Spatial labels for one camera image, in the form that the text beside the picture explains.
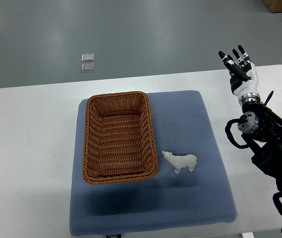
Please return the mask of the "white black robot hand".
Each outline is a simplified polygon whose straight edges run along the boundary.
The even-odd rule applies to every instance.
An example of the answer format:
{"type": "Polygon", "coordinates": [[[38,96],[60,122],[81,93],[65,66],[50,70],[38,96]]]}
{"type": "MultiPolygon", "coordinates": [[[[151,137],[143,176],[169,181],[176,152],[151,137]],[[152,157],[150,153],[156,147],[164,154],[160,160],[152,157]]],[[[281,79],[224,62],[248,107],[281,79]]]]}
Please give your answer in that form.
{"type": "Polygon", "coordinates": [[[218,52],[230,75],[231,92],[239,99],[248,93],[258,95],[259,80],[256,66],[242,45],[238,46],[238,50],[239,52],[236,49],[232,50],[235,59],[222,51],[218,52]]]}

